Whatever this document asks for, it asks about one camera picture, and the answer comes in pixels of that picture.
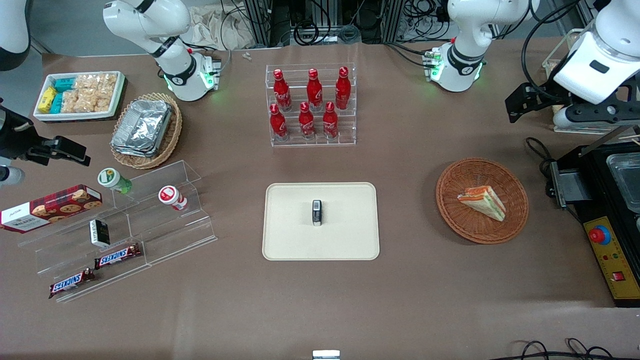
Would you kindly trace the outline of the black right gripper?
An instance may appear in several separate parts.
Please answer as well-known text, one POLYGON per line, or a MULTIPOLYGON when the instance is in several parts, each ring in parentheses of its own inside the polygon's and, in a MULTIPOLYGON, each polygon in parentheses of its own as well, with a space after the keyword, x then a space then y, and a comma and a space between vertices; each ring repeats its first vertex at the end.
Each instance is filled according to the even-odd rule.
POLYGON ((2 105, 0 107, 0 155, 11 160, 21 159, 41 166, 50 160, 66 160, 88 167, 92 160, 87 148, 67 137, 55 136, 46 140, 48 148, 39 145, 39 135, 30 118, 22 116, 2 105), (82 159, 73 156, 84 156, 82 159))

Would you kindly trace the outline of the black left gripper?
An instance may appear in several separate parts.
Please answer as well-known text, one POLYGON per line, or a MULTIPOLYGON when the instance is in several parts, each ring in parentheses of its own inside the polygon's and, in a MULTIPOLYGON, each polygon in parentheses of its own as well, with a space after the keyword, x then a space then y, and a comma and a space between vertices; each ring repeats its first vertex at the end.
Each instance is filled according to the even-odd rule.
MULTIPOLYGON (((613 126, 638 125, 640 116, 639 84, 624 82, 599 104, 567 91, 556 82, 546 82, 545 89, 562 97, 563 108, 553 117, 556 126, 613 126)), ((524 114, 537 112, 554 105, 553 98, 522 83, 506 99, 505 108, 510 123, 516 123, 524 114)))

